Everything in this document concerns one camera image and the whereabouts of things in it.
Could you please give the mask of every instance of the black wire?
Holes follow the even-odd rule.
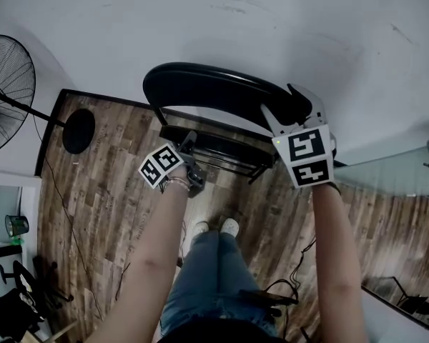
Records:
[[[186,241],[186,235],[187,235],[187,226],[186,226],[186,222],[184,220],[183,220],[183,227],[182,228],[183,228],[184,235],[183,235],[183,240],[182,240],[181,244],[179,245],[179,250],[181,251],[181,260],[184,263],[183,245],[184,245],[184,242]]]
[[[316,242],[316,237],[313,237],[312,241],[300,252],[300,261],[297,264],[297,266],[294,268],[294,270],[291,272],[291,275],[289,276],[289,281],[287,279],[278,279],[277,281],[273,282],[269,287],[267,287],[264,292],[267,292],[271,287],[275,286],[276,284],[284,283],[287,284],[289,287],[291,287],[292,295],[291,297],[295,297],[297,300],[297,303],[299,303],[299,288],[301,286],[301,283],[297,280],[297,271],[299,270],[300,266],[303,263],[303,259],[305,256],[305,253],[308,252],[312,246]],[[289,320],[289,308],[286,306],[286,312],[285,312],[285,326],[283,329],[283,339],[286,340],[286,333],[287,333],[287,324]]]
[[[40,141],[43,142],[43,139],[41,138],[40,133],[38,131],[38,127],[36,126],[35,116],[33,114],[32,114],[32,116],[34,118],[36,133],[38,134],[38,137],[40,138]],[[103,321],[102,313],[100,312],[100,308],[99,308],[99,302],[98,302],[97,296],[95,295],[95,292],[94,292],[94,285],[92,284],[92,278],[91,278],[91,275],[89,274],[89,272],[88,272],[88,270],[86,268],[86,263],[84,262],[83,254],[81,253],[81,249],[79,248],[79,245],[78,245],[77,236],[75,235],[74,230],[73,230],[73,222],[70,219],[70,216],[69,216],[69,214],[68,214],[68,212],[67,212],[67,210],[65,208],[64,198],[61,195],[61,193],[59,191],[59,188],[57,188],[56,177],[54,176],[54,170],[52,169],[51,164],[49,163],[48,159],[46,158],[46,155],[44,155],[44,160],[48,164],[49,170],[51,170],[52,181],[54,182],[54,188],[56,189],[57,194],[60,197],[60,200],[61,200],[61,203],[62,203],[62,208],[64,209],[65,216],[69,220],[70,228],[71,228],[71,234],[73,235],[74,243],[77,246],[79,257],[81,258],[81,262],[82,262],[84,271],[86,272],[86,276],[87,276],[87,280],[89,282],[89,286],[91,288],[92,296],[94,297],[95,307],[97,308],[97,311],[99,312],[99,318],[100,318],[100,320]]]
[[[127,268],[130,267],[130,263],[128,263],[127,267],[124,268],[124,270],[121,273],[121,279],[119,280],[119,286],[117,287],[117,291],[116,291],[116,296],[114,297],[114,299],[117,301],[117,297],[119,295],[119,290],[121,289],[121,284],[122,284],[122,277],[124,277],[124,273],[127,271]]]

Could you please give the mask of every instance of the fan base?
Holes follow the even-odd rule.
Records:
[[[62,142],[70,154],[81,154],[91,144],[95,132],[95,118],[91,111],[78,109],[67,119]]]

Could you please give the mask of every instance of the denim shorts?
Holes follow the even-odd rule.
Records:
[[[218,232],[198,235],[162,313],[162,336],[193,319],[206,317],[248,321],[276,337],[273,317],[266,309],[240,297],[241,289],[257,291],[259,287],[235,238]]]

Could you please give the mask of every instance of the wooden floor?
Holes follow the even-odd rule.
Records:
[[[59,118],[65,120],[78,108],[89,108],[96,117],[92,145],[80,155],[69,155],[61,143],[61,130],[56,128],[46,156],[74,220],[74,233],[92,276],[101,316],[47,164],[39,207],[39,253],[58,263],[59,286],[74,296],[72,303],[52,317],[51,324],[81,322],[68,334],[70,342],[85,340],[114,304],[133,241],[140,237],[159,198],[158,191],[145,185],[138,166],[163,143],[159,122],[149,110],[68,95]],[[271,147],[177,117],[169,116],[168,120],[264,149]],[[429,296],[429,198],[384,197],[364,189],[341,189],[355,230],[365,286],[395,303],[400,296],[398,288],[382,277],[396,276],[410,294]],[[294,190],[281,163],[252,186],[246,178],[210,167],[205,191],[187,207],[184,253],[191,225],[226,217],[240,223],[239,245],[263,288],[289,276],[299,262],[300,250],[315,232],[310,190]],[[302,287],[299,305],[290,310],[287,339],[291,342],[304,341],[300,327],[311,333],[318,324],[314,248],[306,254],[297,278]],[[273,291],[290,293],[286,286]]]

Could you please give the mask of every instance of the white sneaker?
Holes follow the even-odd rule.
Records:
[[[234,219],[227,219],[224,221],[224,224],[222,224],[220,232],[225,232],[227,234],[231,234],[233,237],[236,237],[239,230],[240,227],[238,226],[238,222],[236,222]]]
[[[202,232],[208,232],[208,231],[209,231],[209,227],[207,222],[205,221],[197,222],[192,228],[192,238],[195,238],[197,235],[201,234]]]

